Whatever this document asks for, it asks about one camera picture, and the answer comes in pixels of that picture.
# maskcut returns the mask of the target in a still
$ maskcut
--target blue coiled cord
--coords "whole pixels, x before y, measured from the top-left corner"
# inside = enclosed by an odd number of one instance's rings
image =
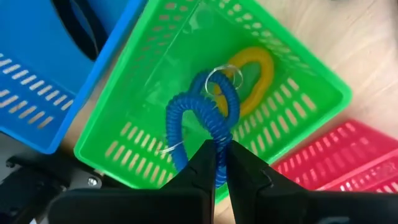
[[[169,146],[176,146],[171,151],[175,168],[180,172],[187,164],[188,157],[181,142],[182,115],[187,110],[193,110],[201,125],[207,129],[217,147],[216,187],[226,182],[225,147],[232,141],[230,129],[238,122],[240,102],[235,87],[221,72],[215,72],[209,82],[220,86],[228,104],[228,115],[225,118],[216,107],[216,103],[201,95],[209,72],[199,73],[192,81],[190,89],[181,93],[169,102],[166,107],[166,133]]]

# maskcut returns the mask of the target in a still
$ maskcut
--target wooden table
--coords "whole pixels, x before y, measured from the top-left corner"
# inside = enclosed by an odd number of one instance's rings
[[[398,138],[398,3],[396,0],[258,0],[351,86],[352,104],[313,136],[352,117]],[[63,145],[72,151],[105,77],[75,118]],[[234,223],[227,198],[216,223]]]

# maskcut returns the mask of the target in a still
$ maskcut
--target plastic basket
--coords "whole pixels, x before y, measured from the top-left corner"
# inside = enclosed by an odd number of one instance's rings
[[[349,120],[272,165],[310,190],[398,192],[398,141]]]
[[[166,146],[165,107],[204,69],[253,45],[276,75],[262,103],[233,128],[235,140],[272,162],[340,112],[349,88],[253,0],[149,1],[76,147],[81,161],[135,188],[157,188],[176,171]],[[209,135],[184,114],[192,156]],[[228,195],[226,185],[216,201]]]
[[[75,46],[50,0],[0,0],[0,131],[53,153],[143,5],[130,1],[93,63]]]

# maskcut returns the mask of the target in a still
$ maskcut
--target blue plastic basket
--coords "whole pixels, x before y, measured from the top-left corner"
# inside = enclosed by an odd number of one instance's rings
[[[0,131],[54,153],[144,5],[128,2],[93,63],[63,28],[50,0],[0,0]]]

